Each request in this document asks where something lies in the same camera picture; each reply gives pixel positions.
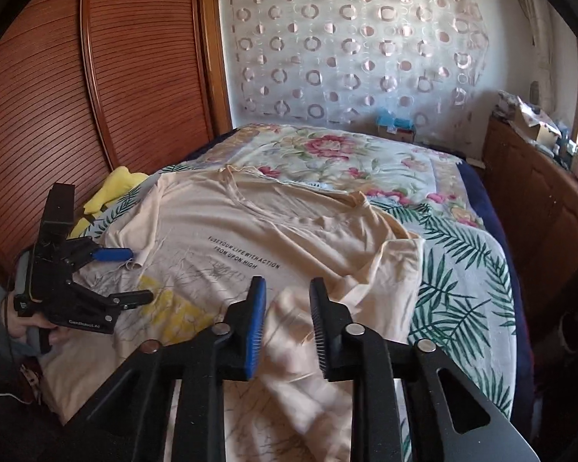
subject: t-shirt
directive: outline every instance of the t-shirt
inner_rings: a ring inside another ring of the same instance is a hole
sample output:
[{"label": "t-shirt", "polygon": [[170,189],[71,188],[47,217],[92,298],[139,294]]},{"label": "t-shirt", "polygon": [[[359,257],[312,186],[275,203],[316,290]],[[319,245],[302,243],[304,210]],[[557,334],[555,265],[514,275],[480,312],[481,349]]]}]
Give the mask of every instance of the t-shirt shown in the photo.
[{"label": "t-shirt", "polygon": [[405,341],[422,278],[421,238],[360,192],[315,190],[226,167],[163,174],[103,242],[131,248],[134,263],[90,264],[81,271],[84,282],[103,295],[148,288],[155,299],[125,311],[113,336],[76,332],[42,360],[45,389],[63,420],[141,342],[192,338],[245,298],[252,276],[263,276],[267,315],[257,378],[225,383],[227,458],[280,460],[282,453],[282,460],[303,460],[303,436],[318,460],[345,458],[351,390],[319,372],[310,280],[321,276],[330,299],[347,305],[355,321]]}]

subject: yellow stuffed toy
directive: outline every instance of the yellow stuffed toy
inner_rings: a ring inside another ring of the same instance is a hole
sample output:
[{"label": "yellow stuffed toy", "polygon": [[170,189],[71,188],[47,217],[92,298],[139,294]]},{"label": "yellow stuffed toy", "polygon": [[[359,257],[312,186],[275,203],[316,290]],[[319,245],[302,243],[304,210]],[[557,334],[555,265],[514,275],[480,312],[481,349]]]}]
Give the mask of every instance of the yellow stuffed toy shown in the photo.
[{"label": "yellow stuffed toy", "polygon": [[120,197],[136,186],[139,186],[148,176],[146,174],[131,174],[126,167],[118,167],[103,182],[103,186],[84,205],[84,215],[73,228],[69,238],[77,238],[84,230],[98,219]]}]

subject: human hand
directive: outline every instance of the human hand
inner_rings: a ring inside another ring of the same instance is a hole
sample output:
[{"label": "human hand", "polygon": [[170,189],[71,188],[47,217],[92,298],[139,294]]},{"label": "human hand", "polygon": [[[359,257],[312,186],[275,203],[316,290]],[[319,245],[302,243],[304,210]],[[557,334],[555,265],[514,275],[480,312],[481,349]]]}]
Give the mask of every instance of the human hand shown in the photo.
[{"label": "human hand", "polygon": [[[7,324],[4,324],[4,304],[7,305]],[[14,339],[24,339],[26,330],[29,326],[37,326],[38,328],[48,328],[52,331],[49,333],[49,345],[60,344],[68,339],[69,329],[63,326],[54,325],[49,322],[41,313],[35,313],[29,318],[20,318],[17,316],[17,311],[13,305],[13,293],[9,293],[2,299],[0,306],[0,320],[2,324],[8,329],[8,334]]]}]

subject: screw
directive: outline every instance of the screw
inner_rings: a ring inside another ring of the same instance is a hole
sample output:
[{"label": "screw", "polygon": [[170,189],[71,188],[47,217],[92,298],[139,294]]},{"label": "screw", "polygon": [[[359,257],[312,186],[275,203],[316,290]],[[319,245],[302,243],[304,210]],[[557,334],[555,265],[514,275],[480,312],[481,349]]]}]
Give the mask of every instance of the screw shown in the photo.
[{"label": "screw", "polygon": [[364,332],[366,332],[366,329],[359,323],[350,323],[344,327],[344,330],[349,335],[364,335]]},{"label": "screw", "polygon": [[158,351],[163,345],[159,341],[155,341],[154,339],[150,339],[149,341],[145,341],[139,345],[139,350],[146,354],[154,354]]},{"label": "screw", "polygon": [[422,339],[417,343],[417,348],[422,352],[432,352],[437,348],[437,345],[433,341]]},{"label": "screw", "polygon": [[216,323],[212,327],[212,332],[216,335],[227,335],[231,331],[231,327],[227,323]]}]

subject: floral blanket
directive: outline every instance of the floral blanket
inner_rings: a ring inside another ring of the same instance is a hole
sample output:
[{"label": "floral blanket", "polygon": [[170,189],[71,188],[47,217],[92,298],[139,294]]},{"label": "floral blanket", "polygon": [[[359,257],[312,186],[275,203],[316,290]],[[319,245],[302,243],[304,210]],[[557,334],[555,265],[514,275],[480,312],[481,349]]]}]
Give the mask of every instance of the floral blanket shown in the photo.
[{"label": "floral blanket", "polygon": [[[247,126],[195,161],[164,168],[122,197],[84,234],[99,238],[134,207],[163,172],[254,166],[280,180],[360,190],[405,228],[426,239],[423,280],[409,341],[441,345],[508,417],[516,376],[515,313],[501,246],[470,208],[456,157],[349,132],[291,126]],[[403,396],[399,394],[403,411]],[[410,458],[402,416],[405,460]],[[260,460],[286,461],[278,440]]]}]

